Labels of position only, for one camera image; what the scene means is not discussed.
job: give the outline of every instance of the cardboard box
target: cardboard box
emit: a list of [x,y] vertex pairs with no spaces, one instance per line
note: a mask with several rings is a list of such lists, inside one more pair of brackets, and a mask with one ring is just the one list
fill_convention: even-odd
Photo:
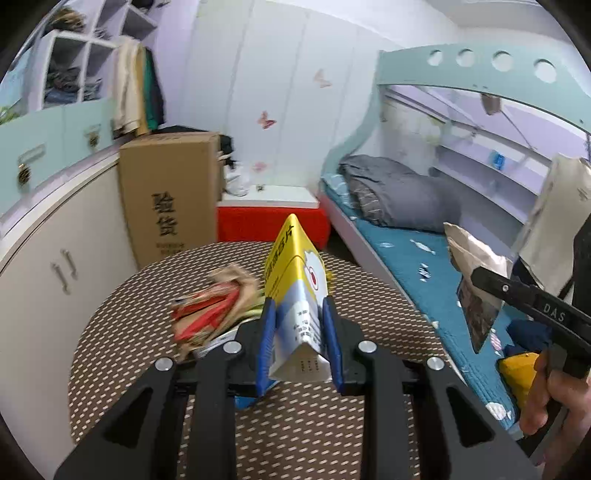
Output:
[[217,240],[219,136],[152,135],[123,145],[119,184],[140,268]]
[[265,262],[265,297],[275,300],[277,308],[271,379],[331,379],[320,324],[327,295],[324,262],[292,213]]

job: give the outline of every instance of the finger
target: finger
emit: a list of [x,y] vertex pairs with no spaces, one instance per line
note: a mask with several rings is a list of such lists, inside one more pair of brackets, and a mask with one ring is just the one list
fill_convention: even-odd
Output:
[[530,392],[521,413],[519,426],[526,435],[533,435],[542,428],[548,420],[546,405],[550,401],[550,394],[546,386],[546,377],[538,373],[531,385]]
[[548,350],[544,350],[540,356],[535,360],[534,370],[536,372],[543,372],[548,364]]
[[570,412],[562,430],[545,451],[543,480],[555,478],[564,464],[573,456],[591,427],[591,415]]
[[552,398],[569,410],[591,412],[591,387],[587,380],[571,377],[560,370],[552,370],[547,388]]

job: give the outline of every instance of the white shelf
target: white shelf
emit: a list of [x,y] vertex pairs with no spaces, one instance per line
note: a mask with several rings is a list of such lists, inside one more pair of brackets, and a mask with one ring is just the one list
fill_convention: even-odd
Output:
[[93,39],[91,39],[90,42],[94,45],[99,45],[101,47],[108,48],[110,50],[114,50],[117,48],[117,43],[109,41],[109,40],[103,40],[102,38],[93,38]]
[[144,24],[147,28],[157,28],[158,22],[156,20],[150,18],[148,15],[143,13],[140,9],[135,8],[133,5],[129,5],[129,13],[128,15],[132,17],[137,17],[138,22]]
[[139,11],[133,5],[128,5],[127,16],[123,24],[123,34],[143,40],[158,27],[156,20]]
[[[494,171],[497,175],[502,175],[506,179],[513,181],[517,186],[525,188],[534,195],[539,195],[542,190],[544,177],[531,171],[525,165],[519,165],[518,161],[509,157],[505,157],[504,169],[498,170],[489,163],[489,159],[493,153],[493,150],[471,142],[470,139],[463,139],[459,137],[453,137],[453,139],[442,138],[441,146],[443,148],[447,148],[448,150],[459,153],[460,155],[464,155],[465,157],[470,158],[481,165],[484,165],[486,168]],[[516,177],[516,175],[520,175],[521,177],[527,176],[529,177],[528,180],[530,181],[526,182],[525,178],[519,179]]]
[[475,192],[478,192],[484,198],[490,200],[492,203],[494,203],[497,206],[499,206],[500,208],[502,208],[504,211],[509,213],[512,217],[519,220],[521,223],[525,223],[527,221],[528,212],[524,212],[523,210],[520,210],[519,208],[510,204],[504,198],[502,198],[498,195],[494,195],[494,194],[489,195],[489,194],[485,193],[488,190],[488,186],[482,185],[482,184],[476,182],[473,178],[468,177],[467,175],[464,175],[464,174],[462,174],[462,173],[460,173],[460,172],[458,172],[446,165],[437,164],[434,166],[434,168],[436,170],[444,173],[445,175],[448,175],[449,177],[463,183],[465,186],[471,188]]
[[[31,112],[44,107],[51,58],[65,68],[80,67],[77,102],[83,101],[87,78],[102,78],[100,97],[105,98],[112,94],[118,37],[125,34],[150,45],[158,27],[158,22],[131,5],[131,0],[72,0],[69,6],[85,15],[85,29],[82,33],[53,30],[41,39],[31,69]],[[96,27],[106,28],[112,39],[95,37]]]

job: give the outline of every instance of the blue gripper pad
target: blue gripper pad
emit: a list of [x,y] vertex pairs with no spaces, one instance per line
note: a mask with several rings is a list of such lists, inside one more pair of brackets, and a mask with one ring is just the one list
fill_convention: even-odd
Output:
[[273,352],[273,336],[275,335],[277,310],[275,300],[267,297],[265,306],[262,310],[262,323],[259,351],[256,355],[256,394],[262,397],[265,392],[273,385],[273,380],[269,379],[269,368],[271,366],[271,355]]
[[341,392],[343,386],[343,361],[340,352],[340,345],[337,339],[335,320],[332,317],[329,299],[324,299],[322,304],[322,325],[324,329],[324,341],[329,355],[330,371],[333,377],[333,383],[338,392]]

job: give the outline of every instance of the round table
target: round table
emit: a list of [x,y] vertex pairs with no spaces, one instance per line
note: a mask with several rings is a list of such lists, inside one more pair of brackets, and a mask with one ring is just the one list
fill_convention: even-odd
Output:
[[[171,299],[203,288],[209,271],[231,262],[262,282],[271,247],[263,242],[207,245],[150,265],[117,288],[91,318],[74,354],[68,393],[74,441],[157,358],[176,354]],[[357,321],[367,339],[405,359],[444,356],[432,327],[399,292],[345,260],[321,255],[335,275],[339,313]],[[410,401],[408,412],[412,427]],[[178,460],[181,478],[187,433]],[[341,397],[331,383],[279,383],[252,407],[236,412],[238,478],[357,479],[362,433],[362,397]],[[418,464],[412,438],[411,431],[410,452]]]

